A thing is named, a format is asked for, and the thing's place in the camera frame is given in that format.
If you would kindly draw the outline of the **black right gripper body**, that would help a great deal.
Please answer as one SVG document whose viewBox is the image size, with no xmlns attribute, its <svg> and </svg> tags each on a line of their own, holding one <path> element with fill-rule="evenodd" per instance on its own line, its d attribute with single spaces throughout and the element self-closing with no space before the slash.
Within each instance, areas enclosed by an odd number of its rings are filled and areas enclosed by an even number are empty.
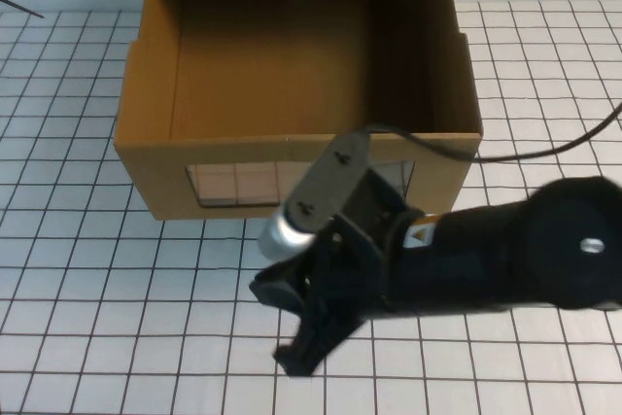
<svg viewBox="0 0 622 415">
<path fill-rule="evenodd" d="M 423 217 L 422 210 L 409 206 L 367 169 L 319 239 L 320 263 L 311 281 L 317 309 L 362 320 L 397 315 L 398 300 L 390 292 L 392 267 L 408 227 Z"/>
</svg>

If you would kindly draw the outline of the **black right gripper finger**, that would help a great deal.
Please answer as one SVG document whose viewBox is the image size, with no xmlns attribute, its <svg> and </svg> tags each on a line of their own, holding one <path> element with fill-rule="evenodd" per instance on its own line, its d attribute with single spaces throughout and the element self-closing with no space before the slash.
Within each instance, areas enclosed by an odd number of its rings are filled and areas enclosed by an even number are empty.
<svg viewBox="0 0 622 415">
<path fill-rule="evenodd" d="M 249 285 L 259 303 L 288 312 L 307 312 L 317 307 L 312 279 L 317 259 L 307 252 L 278 261 L 261 270 Z"/>
<path fill-rule="evenodd" d="M 330 312 L 305 314 L 292 342 L 278 346 L 273 358 L 288 376 L 312 376 L 320 363 L 360 327 L 356 317 Z"/>
</svg>

